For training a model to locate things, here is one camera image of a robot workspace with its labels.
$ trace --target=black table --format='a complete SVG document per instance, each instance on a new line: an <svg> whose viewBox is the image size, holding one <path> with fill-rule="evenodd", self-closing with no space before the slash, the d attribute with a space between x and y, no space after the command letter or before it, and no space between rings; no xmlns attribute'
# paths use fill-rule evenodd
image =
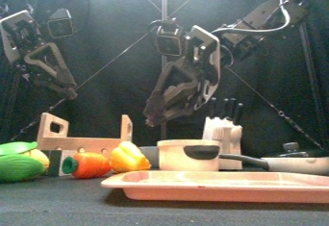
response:
<svg viewBox="0 0 329 226"><path fill-rule="evenodd" d="M104 179L0 184L0 226L329 225L327 204L137 201Z"/></svg>

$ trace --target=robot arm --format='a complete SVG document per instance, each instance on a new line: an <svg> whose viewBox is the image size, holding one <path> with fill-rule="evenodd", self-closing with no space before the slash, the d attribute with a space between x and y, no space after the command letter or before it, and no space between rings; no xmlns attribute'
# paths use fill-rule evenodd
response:
<svg viewBox="0 0 329 226"><path fill-rule="evenodd" d="M224 53L219 52L219 47L239 60L244 59L266 36L280 34L302 22L308 11L303 1L270 0L236 23L211 33L193 26L189 33L179 37L177 25L165 33L168 20L163 25L156 22L155 40L161 40L155 43L156 50L164 56L179 58L165 64L147 100L148 126L191 115L208 102L218 86L219 68L224 66Z"/></svg>
<svg viewBox="0 0 329 226"><path fill-rule="evenodd" d="M76 86L56 44L41 39L38 25L28 11L0 20L4 51L12 67L37 86L74 99Z"/></svg>

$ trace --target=black pan handle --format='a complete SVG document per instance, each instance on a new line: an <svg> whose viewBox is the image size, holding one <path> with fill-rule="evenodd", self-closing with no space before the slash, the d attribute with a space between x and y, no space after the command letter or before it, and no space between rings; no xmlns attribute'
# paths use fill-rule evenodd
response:
<svg viewBox="0 0 329 226"><path fill-rule="evenodd" d="M255 159L250 156L238 155L238 154L219 154L218 156L220 159L242 161L246 163L251 163L266 170L270 169L270 166L266 160Z"/></svg>

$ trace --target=knife block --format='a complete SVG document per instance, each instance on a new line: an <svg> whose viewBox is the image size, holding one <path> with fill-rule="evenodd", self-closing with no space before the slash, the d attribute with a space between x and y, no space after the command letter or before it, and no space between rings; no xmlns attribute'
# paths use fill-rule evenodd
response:
<svg viewBox="0 0 329 226"><path fill-rule="evenodd" d="M219 117L206 118L201 139L219 141L219 154L242 154L240 148L242 126ZM219 159L220 170L242 169L242 162Z"/></svg>

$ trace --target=pink tray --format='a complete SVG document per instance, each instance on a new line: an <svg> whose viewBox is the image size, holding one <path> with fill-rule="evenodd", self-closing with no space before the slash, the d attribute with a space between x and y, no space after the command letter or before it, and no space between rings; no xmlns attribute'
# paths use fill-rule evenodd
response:
<svg viewBox="0 0 329 226"><path fill-rule="evenodd" d="M280 172L132 171L101 187L136 200L329 203L329 177Z"/></svg>

